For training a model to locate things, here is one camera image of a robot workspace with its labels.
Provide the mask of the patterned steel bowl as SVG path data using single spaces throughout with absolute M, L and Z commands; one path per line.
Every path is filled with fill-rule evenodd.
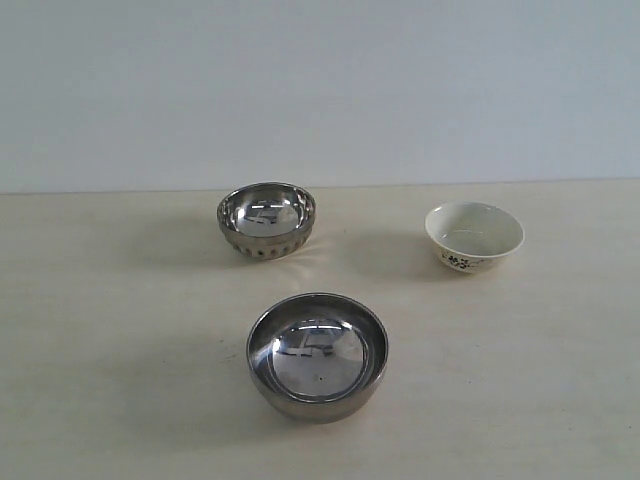
M 249 258 L 274 260 L 307 242 L 316 219 L 316 201 L 302 187 L 262 182 L 226 195 L 216 215 L 219 229 L 234 250 Z

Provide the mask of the large plain steel bowl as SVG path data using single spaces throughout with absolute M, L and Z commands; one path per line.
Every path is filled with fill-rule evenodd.
M 282 415 L 327 424 L 360 410 L 378 389 L 389 339 L 366 305 L 330 292 L 308 292 L 268 308 L 246 341 L 251 379 Z

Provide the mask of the white floral ceramic bowl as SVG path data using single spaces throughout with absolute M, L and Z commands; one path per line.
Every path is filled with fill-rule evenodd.
M 426 214 L 424 229 L 436 258 L 450 269 L 468 274 L 497 267 L 525 241 L 517 218 L 481 202 L 441 204 Z

